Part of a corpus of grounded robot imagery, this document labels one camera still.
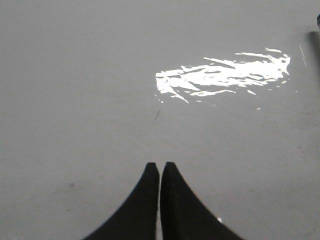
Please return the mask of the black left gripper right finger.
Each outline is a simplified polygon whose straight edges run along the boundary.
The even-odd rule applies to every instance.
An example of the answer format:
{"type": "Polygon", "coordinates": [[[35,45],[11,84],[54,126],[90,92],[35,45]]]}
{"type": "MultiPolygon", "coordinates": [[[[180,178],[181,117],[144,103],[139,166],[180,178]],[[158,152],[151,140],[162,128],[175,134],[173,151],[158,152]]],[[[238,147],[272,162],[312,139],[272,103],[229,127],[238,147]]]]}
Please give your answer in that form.
{"type": "Polygon", "coordinates": [[[164,240],[241,239],[203,205],[173,162],[162,173],[160,220],[164,240]]]}

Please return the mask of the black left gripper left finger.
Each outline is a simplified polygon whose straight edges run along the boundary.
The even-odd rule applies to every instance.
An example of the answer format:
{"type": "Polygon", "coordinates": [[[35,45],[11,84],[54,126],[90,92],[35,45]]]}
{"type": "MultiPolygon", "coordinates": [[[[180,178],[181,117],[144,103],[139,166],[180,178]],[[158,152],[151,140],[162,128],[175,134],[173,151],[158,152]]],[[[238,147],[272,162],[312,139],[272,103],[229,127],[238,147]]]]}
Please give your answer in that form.
{"type": "Polygon", "coordinates": [[[156,238],[160,175],[154,162],[117,211],[86,240],[154,240],[156,238]]]}

